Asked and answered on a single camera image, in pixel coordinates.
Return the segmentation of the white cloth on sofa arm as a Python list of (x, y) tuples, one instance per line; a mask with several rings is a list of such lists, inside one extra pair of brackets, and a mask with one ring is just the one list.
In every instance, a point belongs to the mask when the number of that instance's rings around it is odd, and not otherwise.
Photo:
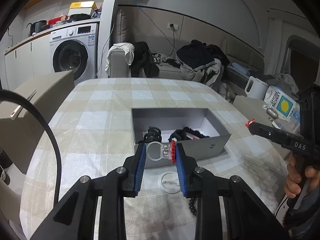
[(134, 59), (135, 47), (131, 43), (115, 43), (108, 51), (105, 72), (109, 77), (128, 77)]

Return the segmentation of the person's right hand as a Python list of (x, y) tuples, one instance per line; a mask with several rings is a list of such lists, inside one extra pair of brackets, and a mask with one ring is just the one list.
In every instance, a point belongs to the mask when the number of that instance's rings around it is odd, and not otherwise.
[[(284, 191), (285, 194), (293, 199), (301, 192), (299, 183), (302, 181), (302, 176), (296, 169), (297, 161), (293, 153), (289, 157), (289, 162), (287, 164), (287, 178), (285, 180)], [(307, 192), (310, 193), (319, 185), (319, 171), (314, 169), (312, 166), (308, 166), (305, 169), (306, 178), (310, 178), (310, 185)]]

